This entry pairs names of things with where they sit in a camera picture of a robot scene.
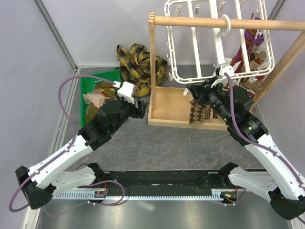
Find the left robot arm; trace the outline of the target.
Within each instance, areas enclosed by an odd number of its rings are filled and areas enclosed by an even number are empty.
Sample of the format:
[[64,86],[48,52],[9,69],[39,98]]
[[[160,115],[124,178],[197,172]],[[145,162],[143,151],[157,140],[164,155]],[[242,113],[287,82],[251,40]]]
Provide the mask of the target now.
[[92,120],[61,149],[35,166],[17,168],[15,174],[27,205],[31,209],[38,209],[63,191],[90,185],[101,187],[105,177],[96,163],[80,171],[64,173],[64,170],[111,140],[128,118],[144,118],[146,106],[138,98],[133,103],[122,98],[108,99]]

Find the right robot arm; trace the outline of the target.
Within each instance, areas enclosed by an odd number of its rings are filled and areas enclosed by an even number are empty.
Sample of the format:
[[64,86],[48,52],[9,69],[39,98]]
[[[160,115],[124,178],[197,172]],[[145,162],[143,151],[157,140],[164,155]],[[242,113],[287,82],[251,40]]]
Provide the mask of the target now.
[[270,203],[286,220],[300,219],[305,212],[305,179],[274,143],[267,128],[250,113],[252,98],[246,89],[234,86],[227,93],[220,86],[190,84],[187,89],[197,105],[210,105],[225,121],[230,136],[252,153],[272,177],[266,180],[234,163],[220,169],[222,187],[239,186]]

